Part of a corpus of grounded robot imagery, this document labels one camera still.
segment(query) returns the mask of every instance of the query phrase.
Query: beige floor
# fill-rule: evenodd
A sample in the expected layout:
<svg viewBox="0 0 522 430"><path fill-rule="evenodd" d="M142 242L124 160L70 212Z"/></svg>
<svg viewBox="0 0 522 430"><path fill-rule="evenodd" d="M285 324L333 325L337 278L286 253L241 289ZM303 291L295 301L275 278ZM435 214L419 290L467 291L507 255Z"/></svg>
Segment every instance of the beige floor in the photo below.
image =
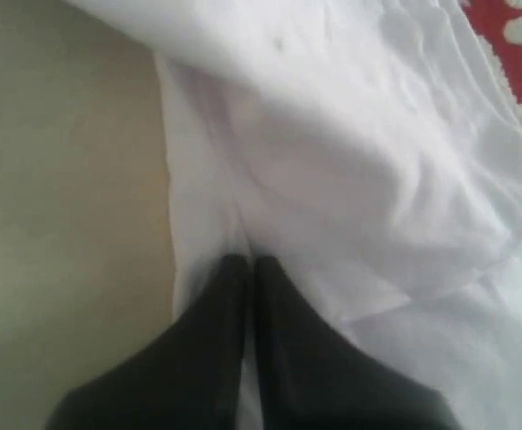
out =
<svg viewBox="0 0 522 430"><path fill-rule="evenodd" d="M0 0L0 430L168 324L150 53L55 0Z"/></svg>

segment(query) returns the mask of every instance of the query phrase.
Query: white cloth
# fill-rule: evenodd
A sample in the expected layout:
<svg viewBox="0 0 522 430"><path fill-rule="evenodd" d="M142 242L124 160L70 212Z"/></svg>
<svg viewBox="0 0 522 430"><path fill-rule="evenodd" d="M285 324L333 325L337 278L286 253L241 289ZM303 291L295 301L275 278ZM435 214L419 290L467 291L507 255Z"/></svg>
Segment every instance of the white cloth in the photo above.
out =
<svg viewBox="0 0 522 430"><path fill-rule="evenodd" d="M522 429L522 130L456 2L72 2L156 51L177 312L195 265L274 254L466 429Z"/></svg>

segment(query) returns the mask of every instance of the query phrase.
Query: white fabric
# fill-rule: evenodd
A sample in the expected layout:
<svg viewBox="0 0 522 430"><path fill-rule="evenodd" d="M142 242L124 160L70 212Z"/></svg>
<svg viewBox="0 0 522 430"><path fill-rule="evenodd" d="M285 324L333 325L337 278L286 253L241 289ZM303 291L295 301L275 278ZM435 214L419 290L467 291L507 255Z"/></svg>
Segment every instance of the white fabric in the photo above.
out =
<svg viewBox="0 0 522 430"><path fill-rule="evenodd" d="M466 429L522 429L522 130L456 2L72 1L156 50L178 313L195 265L275 254Z"/></svg>

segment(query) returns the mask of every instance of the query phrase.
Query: wrinkled fabric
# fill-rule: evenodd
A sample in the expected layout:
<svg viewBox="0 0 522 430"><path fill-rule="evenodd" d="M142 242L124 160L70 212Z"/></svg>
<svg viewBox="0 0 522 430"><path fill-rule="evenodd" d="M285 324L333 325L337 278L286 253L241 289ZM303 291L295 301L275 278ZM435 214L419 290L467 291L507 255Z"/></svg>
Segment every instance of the wrinkled fabric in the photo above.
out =
<svg viewBox="0 0 522 430"><path fill-rule="evenodd" d="M177 314L212 255L271 253L464 428L522 428L522 130L456 2L72 3L155 51Z"/></svg>

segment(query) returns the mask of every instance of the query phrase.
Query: red fabric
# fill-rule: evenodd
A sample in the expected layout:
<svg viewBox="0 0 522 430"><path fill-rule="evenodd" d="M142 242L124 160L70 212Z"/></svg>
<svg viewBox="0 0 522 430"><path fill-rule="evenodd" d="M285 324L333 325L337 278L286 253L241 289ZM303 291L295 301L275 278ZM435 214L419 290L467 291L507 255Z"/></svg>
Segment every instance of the red fabric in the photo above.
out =
<svg viewBox="0 0 522 430"><path fill-rule="evenodd" d="M475 32L492 44L518 103L522 103L522 47L509 43L503 36L505 25L522 16L522 10L505 0L471 0L465 7L467 19Z"/></svg>

